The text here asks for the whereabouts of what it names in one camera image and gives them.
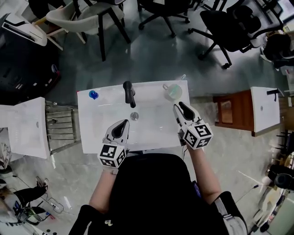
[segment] office chair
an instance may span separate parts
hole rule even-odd
[[[86,7],[77,20],[70,20],[75,13],[74,2],[66,7],[50,11],[46,19],[69,32],[85,32],[86,34],[99,36],[102,61],[106,60],[104,49],[104,30],[113,26],[118,27],[127,43],[130,39],[121,25],[120,20],[124,18],[124,13],[117,6],[105,2],[97,2],[92,6]]]
[[[190,20],[186,16],[179,15],[188,11],[190,0],[178,0],[178,1],[162,1],[162,3],[153,2],[153,0],[137,0],[138,10],[141,11],[144,8],[146,11],[153,13],[148,19],[139,24],[139,29],[144,29],[144,25],[148,22],[162,17],[171,31],[171,37],[174,38],[176,33],[174,32],[170,23],[169,17],[179,17],[185,19],[185,23],[190,23]]]
[[[84,0],[85,3],[88,5],[88,6],[92,6],[93,4],[91,3],[90,0]],[[115,5],[115,6],[119,6],[119,8],[124,11],[124,1],[125,0],[101,0],[101,2],[106,2],[106,3],[109,3],[111,5]],[[73,0],[73,5],[74,5],[74,8],[75,8],[75,12],[76,12],[76,15],[77,17],[80,16],[81,12],[79,10],[79,3],[78,3],[78,0]],[[123,26],[124,25],[124,18],[121,19],[121,24]]]
[[[226,12],[202,11],[200,16],[211,34],[194,28],[188,29],[188,33],[201,34],[213,40],[213,44],[198,58],[203,60],[218,45],[228,60],[228,63],[222,66],[223,69],[232,65],[227,51],[239,50],[245,53],[252,48],[258,48],[259,35],[283,28],[274,7],[267,5],[265,0],[239,0],[227,8]]]
[[[216,9],[217,9],[217,7],[218,7],[221,0],[215,0],[212,7],[205,4],[205,2],[207,2],[207,1],[209,1],[209,0],[193,0],[193,2],[190,4],[189,7],[193,8],[195,3],[197,2],[196,7],[194,8],[194,11],[196,11],[198,9],[198,7],[200,7],[200,6],[203,7],[204,9],[206,9],[206,10],[216,11]],[[221,4],[221,6],[219,8],[219,11],[222,11],[224,9],[224,7],[226,5],[226,2],[227,2],[227,0],[222,0],[222,4]]]
[[[273,34],[268,37],[263,54],[272,61],[275,68],[282,66],[294,66],[294,33]]]

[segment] cable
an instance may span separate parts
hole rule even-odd
[[[29,187],[29,188],[31,188],[26,182],[24,182],[21,178],[19,178],[27,187]],[[46,195],[47,195],[47,197],[46,197],[46,199],[44,199],[43,197],[40,197],[40,198],[42,198],[45,202],[47,202],[52,208],[53,208],[53,210],[56,212],[56,213],[58,213],[58,214],[61,214],[63,211],[64,211],[64,206],[61,204],[61,203],[59,203],[58,201],[56,201],[56,199],[55,198],[53,198],[53,197],[50,197],[49,199],[48,199],[48,194],[47,193],[45,193]],[[57,210],[55,210],[55,208],[49,203],[49,200],[54,200],[55,202],[56,202],[56,204],[59,204],[60,206],[62,206],[62,210],[61,211],[57,211]]]
[[[50,197],[49,199],[48,199],[48,194],[47,193],[45,193],[46,195],[47,195],[47,197],[46,197],[46,199],[44,199],[43,197],[41,197],[45,202],[47,202],[51,207],[53,207],[50,203],[49,203],[49,200],[54,200],[55,202],[56,202],[56,204],[59,204],[60,206],[62,206],[62,210],[60,211],[60,212],[58,212],[58,211],[56,211],[55,210],[55,208],[53,207],[53,210],[56,212],[56,213],[58,213],[58,214],[61,214],[63,211],[64,211],[64,206],[61,204],[61,203],[59,203],[58,201],[56,201],[53,197]]]
[[[186,150],[184,151],[184,156],[183,156],[183,160],[184,160],[184,158],[185,158],[185,152],[188,150],[188,148],[186,148]]]
[[[258,187],[260,187],[260,186],[262,186],[262,187],[267,187],[267,188],[272,189],[272,187],[267,186],[267,185],[255,185],[255,186],[253,186],[253,188],[249,189],[247,193],[243,194],[243,196],[240,197],[240,198],[235,202],[235,204],[237,204],[237,203],[238,203],[243,197],[245,197],[245,196],[246,196],[246,195],[247,195],[252,189],[256,189],[256,188],[258,188]]]

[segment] chair wheel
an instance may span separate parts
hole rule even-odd
[[[139,29],[143,30],[144,29],[144,25],[143,24],[139,24]]]
[[[202,61],[204,59],[204,54],[198,55],[198,59]]]
[[[229,68],[230,67],[230,65],[228,64],[228,63],[226,63],[226,64],[224,64],[221,68],[222,69],[227,69],[227,68]]]

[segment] metal rack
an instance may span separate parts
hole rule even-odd
[[[78,107],[58,105],[50,101],[46,101],[45,104],[46,131],[50,155],[52,156],[81,143],[74,118]]]

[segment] marble floor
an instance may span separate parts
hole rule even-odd
[[[214,126],[216,110],[210,98],[191,99],[191,104],[211,125],[214,133],[210,145],[204,151],[220,180],[222,190],[230,191],[236,201],[254,185],[258,183],[262,185],[266,167],[276,154],[274,147],[279,142],[276,137],[279,130],[254,138],[248,131],[216,127]],[[173,153],[182,157],[181,147],[152,152]],[[191,180],[195,180],[191,158],[187,152],[184,161]],[[65,232],[71,228],[80,207],[88,203],[102,172],[96,155],[84,154],[81,144],[55,154],[54,160],[25,156],[13,161],[11,167],[14,174],[30,187],[35,186],[36,176],[49,179],[48,195],[61,203],[64,211],[56,213],[47,203],[43,203],[43,206],[62,221]],[[19,178],[5,178],[12,191],[27,188]],[[259,188],[252,190],[237,203],[249,227],[252,225],[252,217],[256,212],[261,194]]]

